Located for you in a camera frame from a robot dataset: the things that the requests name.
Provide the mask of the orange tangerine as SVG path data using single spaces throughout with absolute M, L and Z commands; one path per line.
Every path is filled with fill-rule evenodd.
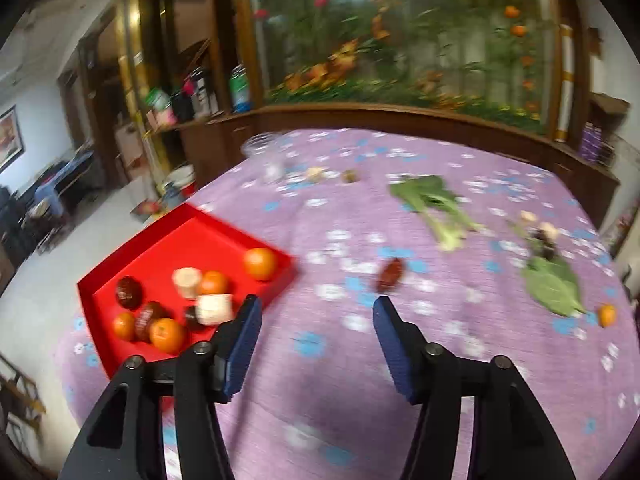
M 123 341 L 136 339 L 136 318 L 129 311 L 120 312 L 114 317 L 112 331 L 116 338 Z
M 183 346 L 184 329 L 172 318 L 159 318 L 151 324 L 149 338 L 158 351 L 175 354 Z
M 269 281 L 277 269 L 277 259 L 268 248 L 252 248 L 243 255 L 245 272 L 255 281 Z
M 218 271 L 207 271 L 198 284 L 198 296 L 225 294 L 229 287 L 228 278 Z

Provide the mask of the small tangerine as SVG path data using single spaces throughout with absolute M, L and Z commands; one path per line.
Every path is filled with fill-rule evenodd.
M 613 326 L 617 320 L 616 307 L 612 304 L 602 304 L 598 309 L 598 321 L 602 328 Z

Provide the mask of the white sugarcane chunk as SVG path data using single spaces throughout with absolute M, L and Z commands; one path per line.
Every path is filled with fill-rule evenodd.
M 196 298 L 195 315 L 198 322 L 214 326 L 234 318 L 232 296 L 228 294 L 201 295 Z
M 198 296 L 198 284 L 200 284 L 202 275 L 200 270 L 187 266 L 172 272 L 171 279 L 182 298 L 193 300 Z

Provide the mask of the large red date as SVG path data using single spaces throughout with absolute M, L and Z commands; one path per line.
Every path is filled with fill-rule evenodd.
M 127 310 L 137 310 L 142 305 L 143 287 L 141 283 L 131 275 L 120 278 L 115 286 L 116 302 Z

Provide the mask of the red shallow tray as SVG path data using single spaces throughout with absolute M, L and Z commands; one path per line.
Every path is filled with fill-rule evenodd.
M 248 295 L 269 306 L 297 273 L 292 256 L 183 204 L 116 249 L 78 284 L 105 374 L 210 336 Z

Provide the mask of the large green leaf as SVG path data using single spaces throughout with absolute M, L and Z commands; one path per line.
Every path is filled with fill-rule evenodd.
M 530 257 L 522 275 L 529 296 L 548 311 L 564 318 L 575 312 L 587 313 L 578 278 L 563 258 Z

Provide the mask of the small dark plum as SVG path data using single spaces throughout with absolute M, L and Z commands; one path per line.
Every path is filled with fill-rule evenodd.
M 556 256 L 556 248 L 553 244 L 548 242 L 541 242 L 538 246 L 537 255 L 540 258 L 552 261 Z

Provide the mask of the bok choy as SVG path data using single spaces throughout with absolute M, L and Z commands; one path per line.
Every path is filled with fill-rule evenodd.
M 469 232 L 484 229 L 464 211 L 442 177 L 431 174 L 405 178 L 390 183 L 388 189 L 421 217 L 442 252 L 454 252 L 463 246 Z

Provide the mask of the white bucket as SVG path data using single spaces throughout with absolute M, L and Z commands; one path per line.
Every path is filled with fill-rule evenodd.
M 182 165 L 168 174 L 164 182 L 164 188 L 172 186 L 183 197 L 189 197 L 196 191 L 195 170 L 190 164 Z

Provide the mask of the green olive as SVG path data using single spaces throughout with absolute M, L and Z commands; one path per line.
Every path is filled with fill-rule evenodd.
M 345 170 L 342 172 L 342 181 L 347 184 L 359 181 L 358 174 L 355 170 Z

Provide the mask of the clear plastic cup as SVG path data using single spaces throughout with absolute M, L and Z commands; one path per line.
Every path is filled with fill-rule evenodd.
M 265 184 L 280 181 L 286 173 L 283 136 L 279 133 L 258 133 L 247 139 L 241 152 L 257 171 L 257 177 Z

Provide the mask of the small white chunk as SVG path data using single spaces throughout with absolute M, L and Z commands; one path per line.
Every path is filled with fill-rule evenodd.
M 319 183 L 326 178 L 327 171 L 323 167 L 309 167 L 306 171 L 306 180 L 311 183 Z

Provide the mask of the black thermos jug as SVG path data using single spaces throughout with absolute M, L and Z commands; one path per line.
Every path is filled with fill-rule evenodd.
M 201 67 L 194 68 L 189 76 L 192 86 L 192 103 L 196 118 L 206 117 L 212 114 L 206 75 Z

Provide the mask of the green water bottle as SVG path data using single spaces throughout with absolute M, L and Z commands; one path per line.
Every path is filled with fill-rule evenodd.
M 235 113 L 245 113 L 252 109 L 250 86 L 248 85 L 245 67 L 242 64 L 235 66 L 231 72 L 230 91 Z

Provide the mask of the flower display glass case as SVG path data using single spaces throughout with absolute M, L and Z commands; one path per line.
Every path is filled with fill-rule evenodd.
M 270 104 L 394 104 L 546 130 L 550 0 L 250 4 Z

